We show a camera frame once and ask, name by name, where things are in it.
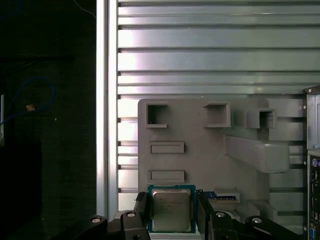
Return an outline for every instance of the aluminum frame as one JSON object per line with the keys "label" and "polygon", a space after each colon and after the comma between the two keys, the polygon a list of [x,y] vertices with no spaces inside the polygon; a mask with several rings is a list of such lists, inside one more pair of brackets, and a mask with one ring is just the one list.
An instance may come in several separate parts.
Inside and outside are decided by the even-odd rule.
{"label": "aluminum frame", "polygon": [[97,0],[96,213],[109,220],[118,212],[117,16],[117,0]]}

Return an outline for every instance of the gray plastic panel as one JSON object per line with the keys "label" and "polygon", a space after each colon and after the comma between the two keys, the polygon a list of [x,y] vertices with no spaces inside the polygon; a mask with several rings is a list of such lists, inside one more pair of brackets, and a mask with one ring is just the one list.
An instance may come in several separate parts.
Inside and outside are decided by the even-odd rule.
{"label": "gray plastic panel", "polygon": [[[157,103],[163,102],[166,103],[166,110],[159,111],[159,115],[155,118],[161,120],[161,124],[167,124],[167,127],[148,128],[145,121],[148,114],[146,106],[156,106]],[[212,115],[208,114],[210,107],[214,109]],[[232,109],[238,110],[240,107],[251,110],[269,109],[268,101],[261,98],[140,100],[138,103],[139,137],[125,133],[124,129],[135,125],[131,123],[121,123],[123,136],[120,138],[119,134],[119,139],[123,141],[138,140],[138,190],[146,191],[148,184],[152,183],[166,184],[178,181],[180,183],[185,176],[184,183],[196,185],[198,189],[213,191],[221,188],[236,188],[241,193],[241,201],[268,200],[269,177],[267,174],[258,172],[257,169],[261,172],[286,172],[289,170],[289,147],[284,143],[267,142],[268,130],[265,132],[264,129],[243,129],[241,132],[241,134],[261,139],[251,140],[253,145],[257,145],[257,154],[254,154],[254,151],[249,148],[252,144],[249,142],[244,146],[225,145],[225,133],[234,131]],[[180,151],[179,144],[178,147],[175,144],[168,145],[177,142],[184,143],[183,153]],[[162,146],[170,147],[157,149],[157,153],[154,154],[151,152],[151,145],[154,143],[162,143]],[[252,162],[260,161],[260,163],[253,164],[255,167],[252,167],[227,156],[225,150],[230,147],[231,149],[247,147],[243,150],[255,156],[251,159]],[[154,182],[150,172],[161,176],[157,176],[156,182]],[[126,186],[133,186],[133,184],[130,182]]]}

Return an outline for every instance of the ribbed metal wall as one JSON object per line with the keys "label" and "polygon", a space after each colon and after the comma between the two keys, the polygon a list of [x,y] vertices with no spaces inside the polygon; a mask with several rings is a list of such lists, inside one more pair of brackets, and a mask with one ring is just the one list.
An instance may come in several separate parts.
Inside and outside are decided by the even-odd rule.
{"label": "ribbed metal wall", "polygon": [[270,203],[283,224],[302,226],[302,90],[320,83],[318,1],[119,0],[112,6],[117,15],[110,24],[118,28],[109,40],[116,39],[117,55],[109,61],[116,62],[117,77],[108,79],[116,96],[113,103],[109,98],[109,128],[116,136],[109,156],[117,157],[109,159],[109,216],[135,203],[140,99],[262,95],[279,117],[270,140],[290,144],[292,167],[270,175]]}

